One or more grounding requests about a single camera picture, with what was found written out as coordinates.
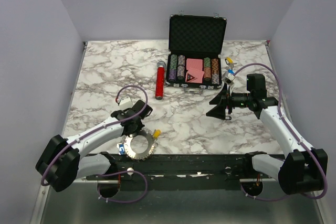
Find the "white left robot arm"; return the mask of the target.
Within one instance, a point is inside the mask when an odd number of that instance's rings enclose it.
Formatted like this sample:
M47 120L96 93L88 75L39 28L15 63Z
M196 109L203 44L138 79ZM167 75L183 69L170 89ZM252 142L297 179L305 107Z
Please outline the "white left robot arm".
M35 166L42 175L41 183L61 192L78 178L100 174L104 179L112 179L117 171L112 158L89 153L115 138L137 135L144 128L142 120L152 111L148 104L138 100L133 107L112 112L103 122L82 133L66 138L53 136Z

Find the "round metal keyring disc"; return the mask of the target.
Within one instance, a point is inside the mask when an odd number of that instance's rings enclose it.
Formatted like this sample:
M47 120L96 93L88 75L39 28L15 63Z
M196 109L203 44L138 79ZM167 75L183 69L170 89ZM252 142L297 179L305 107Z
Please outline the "round metal keyring disc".
M131 143L133 140L140 138L147 141L147 148L143 152L136 152L132 147ZM149 158L155 152L155 138L150 130L144 129L137 132L137 134L131 134L124 138L124 150L125 153L133 160L145 160Z

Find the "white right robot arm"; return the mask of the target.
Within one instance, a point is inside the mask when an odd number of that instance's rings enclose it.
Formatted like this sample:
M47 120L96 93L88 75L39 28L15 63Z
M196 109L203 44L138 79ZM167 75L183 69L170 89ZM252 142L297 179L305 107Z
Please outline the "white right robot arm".
M225 84L209 104L213 108L206 116L221 120L231 120L230 114L235 108L248 108L278 142L285 159L282 161L264 152L247 153L241 165L246 177L266 174L278 181L287 195L326 190L327 153L308 143L288 121L278 100L267 96L263 74L247 75L246 93L231 92Z

